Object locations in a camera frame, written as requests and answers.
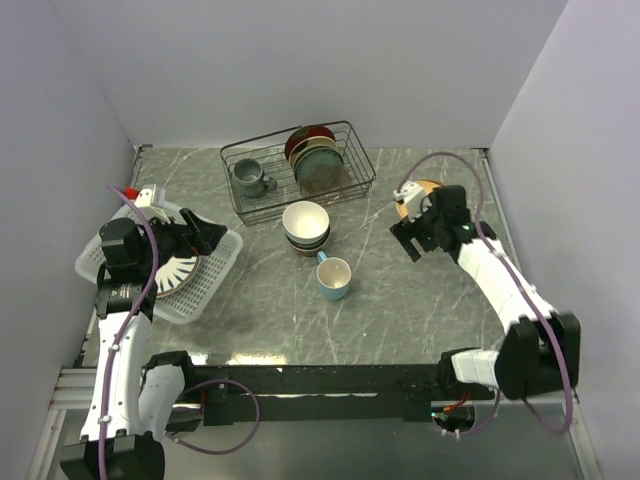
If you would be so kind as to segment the blue striped white plate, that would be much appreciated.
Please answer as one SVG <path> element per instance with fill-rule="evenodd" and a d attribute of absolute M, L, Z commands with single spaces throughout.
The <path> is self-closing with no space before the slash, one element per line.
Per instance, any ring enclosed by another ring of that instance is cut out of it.
<path fill-rule="evenodd" d="M 163 298 L 170 296 L 185 287 L 197 273 L 199 265 L 199 256 L 191 258 L 172 257 L 156 272 L 156 297 Z"/>

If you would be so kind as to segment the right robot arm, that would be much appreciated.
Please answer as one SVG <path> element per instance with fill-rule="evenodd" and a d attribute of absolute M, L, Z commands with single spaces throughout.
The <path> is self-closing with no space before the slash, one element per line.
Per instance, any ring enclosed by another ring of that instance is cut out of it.
<path fill-rule="evenodd" d="M 476 283 L 497 314 L 505 338 L 497 350 L 465 348 L 442 354 L 437 385 L 452 399 L 472 384 L 511 400 L 572 390 L 579 379 L 581 325 L 559 313 L 517 270 L 494 230 L 473 222 L 465 189 L 426 191 L 409 181 L 393 194 L 401 220 L 390 231 L 411 260 L 440 249 Z"/>

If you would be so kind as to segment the white top bowl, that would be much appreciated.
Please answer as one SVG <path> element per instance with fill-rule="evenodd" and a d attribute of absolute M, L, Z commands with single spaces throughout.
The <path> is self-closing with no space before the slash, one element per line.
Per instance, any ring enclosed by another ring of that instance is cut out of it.
<path fill-rule="evenodd" d="M 298 201 L 289 205 L 282 214 L 286 236 L 300 244 L 319 241 L 329 230 L 327 211 L 317 203 Z"/>

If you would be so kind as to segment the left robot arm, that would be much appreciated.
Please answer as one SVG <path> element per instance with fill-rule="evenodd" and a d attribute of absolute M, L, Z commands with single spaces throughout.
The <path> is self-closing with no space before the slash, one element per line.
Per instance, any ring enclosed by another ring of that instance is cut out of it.
<path fill-rule="evenodd" d="M 182 222 L 116 218 L 99 231 L 105 257 L 96 279 L 100 350 L 90 409 L 78 443 L 63 448 L 69 479 L 161 479 L 161 437 L 174 401 L 197 393 L 186 353 L 161 355 L 143 368 L 153 321 L 156 272 L 173 258 L 209 256 L 227 232 L 190 209 Z"/>

